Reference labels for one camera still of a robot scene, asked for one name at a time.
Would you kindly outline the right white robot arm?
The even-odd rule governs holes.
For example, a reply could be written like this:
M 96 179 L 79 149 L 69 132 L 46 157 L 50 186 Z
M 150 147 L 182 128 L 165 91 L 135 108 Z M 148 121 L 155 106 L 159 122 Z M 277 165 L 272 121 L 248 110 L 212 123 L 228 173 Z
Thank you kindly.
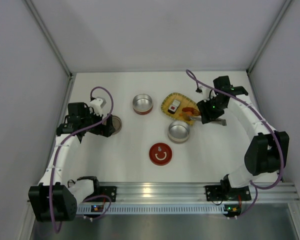
M 220 181 L 223 191 L 231 193 L 261 175 L 283 170 L 287 163 L 289 135 L 272 127 L 256 109 L 246 89 L 233 86 L 227 75 L 213 80 L 212 91 L 213 97 L 197 103 L 201 122 L 213 122 L 229 110 L 250 140 L 244 163 Z

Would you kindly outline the white sushi piece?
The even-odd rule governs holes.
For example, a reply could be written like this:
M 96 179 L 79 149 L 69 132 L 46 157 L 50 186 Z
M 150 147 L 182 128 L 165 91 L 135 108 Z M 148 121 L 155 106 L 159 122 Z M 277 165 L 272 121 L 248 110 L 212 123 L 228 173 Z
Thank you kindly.
M 180 104 L 181 104 L 181 102 L 176 99 L 172 102 L 172 105 L 175 106 L 176 108 L 178 108 L 180 106 Z

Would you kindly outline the orange fried shrimp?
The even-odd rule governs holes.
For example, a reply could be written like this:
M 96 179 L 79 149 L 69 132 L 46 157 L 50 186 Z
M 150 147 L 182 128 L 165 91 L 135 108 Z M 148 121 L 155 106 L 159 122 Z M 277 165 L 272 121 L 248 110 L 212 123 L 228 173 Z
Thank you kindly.
M 182 117 L 185 121 L 191 120 L 190 116 L 185 112 L 180 113 L 179 116 Z

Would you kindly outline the metal tongs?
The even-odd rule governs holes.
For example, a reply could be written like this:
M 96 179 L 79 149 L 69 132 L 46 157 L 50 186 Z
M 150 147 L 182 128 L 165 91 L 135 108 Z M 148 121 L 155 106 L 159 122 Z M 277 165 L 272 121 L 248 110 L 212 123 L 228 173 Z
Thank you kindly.
M 184 111 L 182 111 L 181 113 L 187 113 L 190 116 L 190 120 L 189 121 L 202 122 L 202 118 L 201 118 L 200 112 L 198 112 L 197 114 L 193 114 L 192 112 L 184 112 Z M 221 119 L 221 118 L 217 118 L 215 120 L 212 120 L 210 123 L 220 124 L 222 126 L 226 126 L 227 125 L 227 121 L 225 119 Z

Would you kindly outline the red-brown food piece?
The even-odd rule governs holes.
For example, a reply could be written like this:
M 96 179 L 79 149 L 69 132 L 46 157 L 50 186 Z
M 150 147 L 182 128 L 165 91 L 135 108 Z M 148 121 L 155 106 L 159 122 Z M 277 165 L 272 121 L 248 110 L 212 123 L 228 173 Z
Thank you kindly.
M 197 114 L 199 111 L 196 108 L 193 107 L 184 107 L 182 108 L 183 112 L 191 112 L 193 114 Z

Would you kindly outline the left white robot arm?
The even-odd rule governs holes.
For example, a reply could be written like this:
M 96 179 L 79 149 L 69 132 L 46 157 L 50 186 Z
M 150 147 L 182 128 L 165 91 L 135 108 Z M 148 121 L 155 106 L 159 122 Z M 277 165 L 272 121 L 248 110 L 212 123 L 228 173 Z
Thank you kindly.
M 108 138 L 115 132 L 113 116 L 104 119 L 105 104 L 102 97 L 93 97 L 89 103 L 68 104 L 64 122 L 56 129 L 55 146 L 45 173 L 28 191 L 38 222 L 72 221 L 79 204 L 101 194 L 97 177 L 82 176 L 69 186 L 71 178 L 67 174 L 86 133 Z

